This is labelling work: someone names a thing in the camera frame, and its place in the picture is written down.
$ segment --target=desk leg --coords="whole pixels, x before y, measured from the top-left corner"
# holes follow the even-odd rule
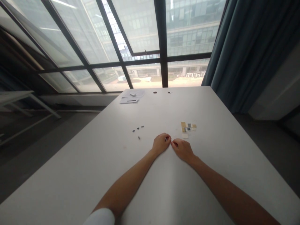
[[[10,103],[9,105],[11,105],[11,106],[14,107],[15,109],[19,110],[20,112],[24,113],[26,116],[32,117],[32,115],[31,115],[29,112],[26,112],[24,109],[18,107],[16,104]]]
[[[56,112],[54,112],[52,109],[50,109],[47,105],[45,105],[41,100],[39,100],[37,97],[35,97],[33,94],[29,94],[29,97],[31,97],[33,100],[35,100],[37,103],[39,103],[41,106],[43,106],[46,110],[51,112],[53,115],[55,115],[58,119],[61,118],[60,115],[58,115]]]

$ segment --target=large window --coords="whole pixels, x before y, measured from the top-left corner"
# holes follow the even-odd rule
[[[200,86],[225,4],[2,0],[0,29],[50,65],[32,76],[41,76],[57,93]]]

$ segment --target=table surface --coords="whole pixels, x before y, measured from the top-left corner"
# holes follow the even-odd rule
[[[22,96],[26,96],[33,91],[11,91],[11,92],[0,92],[0,105],[12,102],[15,99],[20,99]]]
[[[187,140],[207,165],[281,224],[299,224],[300,199],[210,87],[145,89],[132,104],[119,104],[121,96],[0,205],[2,224],[82,224],[158,134],[182,137],[180,122],[197,125]],[[153,163],[121,223],[233,224],[171,146]]]

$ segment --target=right arm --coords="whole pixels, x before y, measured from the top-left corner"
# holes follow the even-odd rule
[[[189,142],[177,138],[171,145],[178,157],[199,174],[236,224],[279,224],[249,195],[195,156]]]

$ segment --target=window frame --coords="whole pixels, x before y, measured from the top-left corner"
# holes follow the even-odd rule
[[[80,66],[71,66],[71,67],[58,67],[57,64],[49,57],[49,55],[45,52],[43,47],[33,38],[33,36],[26,30],[26,28],[18,21],[18,19],[14,16],[14,14],[9,10],[7,7],[7,4],[9,4],[6,0],[0,1],[0,6],[5,10],[5,12],[13,19],[13,21],[21,28],[21,30],[29,37],[29,39],[37,46],[37,48],[45,55],[46,59],[53,64],[53,69],[44,69],[44,70],[33,70],[30,72],[29,75],[35,75],[38,76],[39,74],[43,73],[54,73],[59,72],[61,75],[71,84],[71,86],[77,91],[76,93],[56,93],[60,95],[64,94],[91,94],[93,92],[80,92],[79,89],[72,83],[72,81],[64,74],[65,71],[75,71],[75,70],[87,70],[95,83],[98,85],[99,89],[101,90],[102,94],[105,93],[120,93],[120,92],[107,92],[104,88],[101,81],[98,79],[97,75],[93,71],[93,69],[97,68],[106,68],[106,67],[122,67],[122,70],[124,72],[124,75],[126,77],[127,83],[129,87],[132,89],[133,85],[131,82],[131,79],[129,77],[128,71],[126,66],[133,66],[133,65],[141,65],[141,64],[152,64],[152,63],[160,63],[161,65],[161,77],[162,77],[162,87],[167,88],[168,87],[168,62],[175,62],[175,61],[186,61],[186,60],[195,60],[195,59],[206,59],[210,58],[212,52],[206,52],[206,53],[199,53],[199,54],[189,54],[189,55],[179,55],[179,56],[168,56],[167,55],[167,19],[166,19],[166,2],[163,0],[154,0],[154,6],[155,6],[155,14],[156,14],[156,22],[157,22],[157,31],[158,31],[158,39],[159,39],[159,50],[157,51],[151,51],[151,52],[137,52],[133,53],[132,48],[128,42],[128,39],[126,37],[125,31],[121,25],[121,22],[118,18],[118,15],[116,13],[116,10],[113,6],[113,3],[111,0],[106,0],[113,16],[115,17],[115,20],[117,22],[117,25],[119,26],[119,29],[121,31],[121,34],[123,35],[123,38],[125,40],[125,43],[131,53],[132,57],[142,56],[142,55],[149,55],[149,54],[160,54],[160,58],[149,58],[149,59],[141,59],[141,60],[132,60],[132,61],[124,61],[121,55],[121,51],[119,50],[117,41],[115,39],[112,27],[110,25],[109,19],[107,17],[104,4],[101,0],[95,0],[97,2],[97,5],[99,7],[99,10],[101,12],[101,15],[103,17],[105,26],[107,28],[108,34],[110,36],[110,39],[112,41],[114,50],[116,51],[117,57],[119,59],[118,62],[108,62],[108,63],[97,63],[97,64],[89,64],[87,59],[85,58],[84,54],[82,53],[81,49],[79,48],[78,44],[76,43],[75,39],[71,35],[70,31],[68,30],[67,26],[64,24],[62,18],[60,17],[59,13],[56,11],[53,3],[51,0],[40,0],[51,17],[54,19],[55,23],[61,30],[61,32],[64,34],[67,41],[72,46],[73,50],[81,60],[83,65]],[[229,0],[226,0],[224,10],[222,13],[220,25],[218,27],[216,40],[218,38],[220,26],[222,25],[222,21],[224,18],[225,11],[227,9]],[[0,29],[3,31],[6,31],[2,26],[0,26]]]

